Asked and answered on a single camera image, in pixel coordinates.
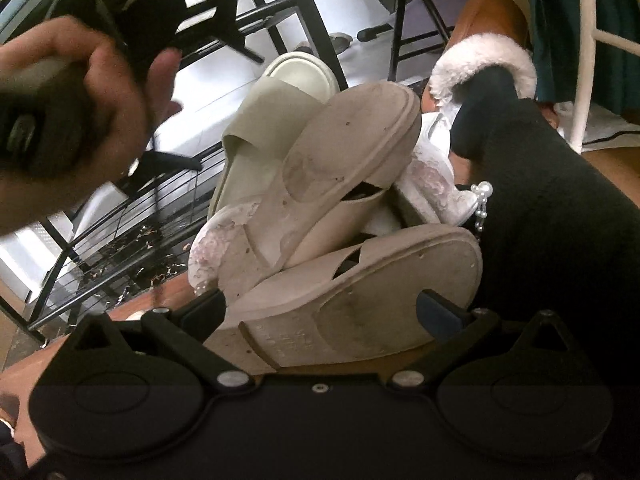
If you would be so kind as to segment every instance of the person's leg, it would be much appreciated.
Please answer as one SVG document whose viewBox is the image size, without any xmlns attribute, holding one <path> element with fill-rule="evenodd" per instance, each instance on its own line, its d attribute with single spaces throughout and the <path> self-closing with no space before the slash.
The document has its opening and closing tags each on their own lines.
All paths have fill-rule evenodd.
<svg viewBox="0 0 640 480">
<path fill-rule="evenodd" d="M 453 150 L 494 186 L 476 306 L 505 319 L 543 308 L 562 317 L 612 386 L 601 452 L 637 475 L 640 392 L 628 386 L 640 384 L 640 210 L 512 88 L 504 69 L 479 72 L 451 131 Z"/>
</svg>

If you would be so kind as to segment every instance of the fluffy cuff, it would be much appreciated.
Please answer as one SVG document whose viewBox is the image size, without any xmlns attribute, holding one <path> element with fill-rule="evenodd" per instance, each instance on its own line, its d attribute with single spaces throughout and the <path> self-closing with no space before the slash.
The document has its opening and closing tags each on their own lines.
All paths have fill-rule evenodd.
<svg viewBox="0 0 640 480">
<path fill-rule="evenodd" d="M 447 50 L 429 79 L 431 95 L 450 124 L 461 105 L 454 100 L 454 87 L 483 68 L 495 65 L 511 72 L 520 99 L 533 98 L 538 78 L 527 51 L 508 36 L 475 34 Z"/>
</svg>

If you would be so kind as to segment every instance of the black metal frame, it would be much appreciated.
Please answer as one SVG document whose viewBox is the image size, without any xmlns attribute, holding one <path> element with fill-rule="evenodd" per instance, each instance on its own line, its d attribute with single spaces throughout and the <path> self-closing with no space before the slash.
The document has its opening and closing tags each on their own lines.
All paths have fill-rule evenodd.
<svg viewBox="0 0 640 480">
<path fill-rule="evenodd" d="M 453 30 L 452 27 L 447 27 L 444 20 L 442 19 L 441 14 L 438 12 L 436 5 L 433 3 L 433 0 L 422 0 L 424 5 L 427 8 L 427 12 L 429 13 L 433 23 L 436 26 L 436 30 L 427 32 L 426 34 L 419 34 L 418 36 L 413 36 L 412 38 L 407 38 L 406 40 L 402 39 L 402 28 L 404 26 L 404 10 L 406 7 L 406 0 L 396 0 L 396 24 L 394 27 L 394 38 L 391 46 L 391 60 L 389 62 L 389 81 L 395 81 L 396 76 L 398 74 L 398 64 L 405 59 L 409 59 L 411 57 L 420 56 L 420 54 L 426 54 L 429 52 L 437 52 L 438 50 L 443 49 L 450 40 L 450 32 Z M 388 30 L 384 25 L 380 27 L 375 27 L 374 29 L 383 32 L 384 30 Z M 425 48 L 421 48 L 418 50 L 414 50 L 412 52 L 408 52 L 406 54 L 400 54 L 400 48 L 404 45 L 415 43 L 416 41 L 424 40 L 426 38 L 432 38 L 433 36 L 440 36 L 442 38 L 442 42 L 431 45 Z"/>
<path fill-rule="evenodd" d="M 318 12 L 318 8 L 316 7 L 314 0 L 275 0 L 274 2 L 270 3 L 266 3 L 265 0 L 253 1 L 257 7 L 250 10 L 249 12 L 241 14 L 237 18 L 237 24 L 242 34 L 247 36 L 249 34 L 253 34 L 254 32 L 258 32 L 259 30 L 266 29 L 268 34 L 270 35 L 271 41 L 273 42 L 277 53 L 284 54 L 286 53 L 287 48 L 276 25 L 282 20 L 293 15 L 294 13 L 297 13 L 313 52 L 316 54 L 316 56 L 322 59 L 334 72 L 340 89 L 344 90 L 348 88 L 344 72 L 340 66 L 340 62 L 331 43 L 331 39 L 329 38 L 326 27 L 324 26 L 324 22 L 322 21 L 322 17 Z M 225 46 L 224 43 L 217 40 L 212 41 L 208 44 L 197 45 L 195 49 L 193 48 L 193 45 L 185 45 L 185 49 L 183 50 L 184 57 L 180 68 L 189 66 L 191 63 L 194 63 L 195 61 L 208 56 L 209 54 L 212 54 L 223 46 Z M 196 158 L 198 158 L 199 160 L 203 160 L 206 156 L 209 156 L 215 152 L 219 152 L 220 150 L 222 150 L 222 145 L 218 143 L 217 145 L 212 146 L 208 150 L 202 152 Z M 178 173 L 179 172 L 176 171 L 166 174 L 159 180 L 158 184 L 162 185 L 164 182 L 167 182 Z M 131 203 L 149 193 L 152 190 L 152 186 L 153 184 L 149 184 L 148 186 L 140 189 L 138 192 L 133 193 L 126 202 L 122 203 L 120 206 L 112 210 L 108 215 L 101 218 L 92 226 L 90 230 L 75 238 L 71 243 L 67 243 L 66 240 L 60 235 L 60 233 L 48 220 L 43 221 L 42 225 L 44 229 L 53 238 L 55 243 L 59 245 L 62 252 L 56 260 L 53 268 L 49 272 L 44 286 L 34 302 L 33 311 L 31 312 L 29 319 L 24 319 L 24 317 L 18 314 L 18 312 L 16 312 L 3 298 L 0 298 L 0 311 L 8 316 L 12 320 L 12 322 L 16 324 L 18 328 L 20 328 L 24 333 L 29 335 L 41 345 L 44 345 L 46 344 L 46 339 L 40 332 L 38 332 L 38 329 L 40 329 L 43 325 L 59 317 L 64 312 L 70 311 L 69 325 L 74 326 L 78 320 L 80 307 L 82 306 L 82 302 L 84 300 L 89 298 L 97 290 L 101 290 L 106 292 L 107 294 L 113 295 L 114 292 L 110 289 L 110 284 L 120 277 L 125 276 L 131 269 L 143 264 L 148 259 L 152 258 L 152 251 L 147 251 L 145 254 L 142 254 L 132 261 L 127 262 L 125 265 L 120 266 L 117 270 L 114 270 L 114 272 L 110 273 L 108 276 L 105 276 L 102 279 L 98 280 L 98 282 L 95 282 L 95 284 L 93 284 L 87 290 L 84 290 L 81 294 L 78 294 L 76 295 L 76 297 L 69 299 L 64 304 L 54 309 L 52 312 L 48 312 L 43 315 L 44 311 L 46 310 L 47 300 L 49 299 L 51 291 L 53 290 L 56 281 L 59 279 L 60 271 L 62 270 L 65 261 L 68 258 L 70 258 L 82 270 L 83 273 L 87 273 L 92 270 L 92 267 L 88 263 L 82 261 L 82 259 L 76 252 L 75 247 L 80 242 L 85 240 L 88 236 L 95 233 L 110 219 L 113 219 L 114 216 L 122 213 Z M 167 237 L 163 242 L 163 246 L 171 247 L 172 245 L 187 239 L 189 236 L 196 234 L 203 224 L 204 220 L 202 218 L 194 220 L 184 229 L 180 230 L 172 236 Z"/>
</svg>

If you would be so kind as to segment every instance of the hand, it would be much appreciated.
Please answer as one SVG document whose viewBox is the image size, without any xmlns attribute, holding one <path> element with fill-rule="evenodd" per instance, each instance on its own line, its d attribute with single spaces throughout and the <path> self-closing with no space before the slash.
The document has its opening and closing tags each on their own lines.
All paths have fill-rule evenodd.
<svg viewBox="0 0 640 480">
<path fill-rule="evenodd" d="M 108 122 L 108 134 L 94 153 L 58 178 L 44 181 L 0 171 L 0 235 L 72 207 L 102 184 L 118 180 L 144 152 L 150 133 L 182 109 L 171 101 L 181 58 L 175 49 L 158 55 L 141 89 L 111 38 L 64 17 L 0 46 L 0 70 L 20 70 L 50 56 L 86 63 L 84 84 L 97 121 Z"/>
</svg>

